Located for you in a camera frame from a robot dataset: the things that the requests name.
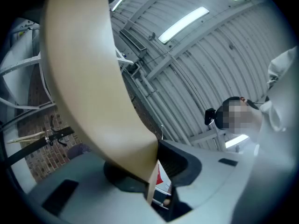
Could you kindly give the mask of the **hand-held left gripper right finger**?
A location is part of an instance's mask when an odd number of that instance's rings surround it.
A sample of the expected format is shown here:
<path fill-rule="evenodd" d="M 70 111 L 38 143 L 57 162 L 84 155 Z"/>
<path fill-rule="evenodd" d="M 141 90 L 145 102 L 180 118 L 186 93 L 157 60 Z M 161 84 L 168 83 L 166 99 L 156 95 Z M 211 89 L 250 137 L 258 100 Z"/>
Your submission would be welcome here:
<path fill-rule="evenodd" d="M 172 183 L 168 223 L 274 223 L 294 185 L 294 146 L 286 141 L 237 154 L 161 140 L 158 159 Z"/>

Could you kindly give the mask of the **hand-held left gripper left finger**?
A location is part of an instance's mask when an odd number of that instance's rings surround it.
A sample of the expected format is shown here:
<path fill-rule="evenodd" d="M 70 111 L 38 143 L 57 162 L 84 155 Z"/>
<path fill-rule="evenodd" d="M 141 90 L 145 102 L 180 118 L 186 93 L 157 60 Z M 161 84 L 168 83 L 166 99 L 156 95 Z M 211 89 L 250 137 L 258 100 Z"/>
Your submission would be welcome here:
<path fill-rule="evenodd" d="M 80 155 L 28 194 L 50 224 L 163 224 L 147 203 L 146 185 L 93 153 Z"/>

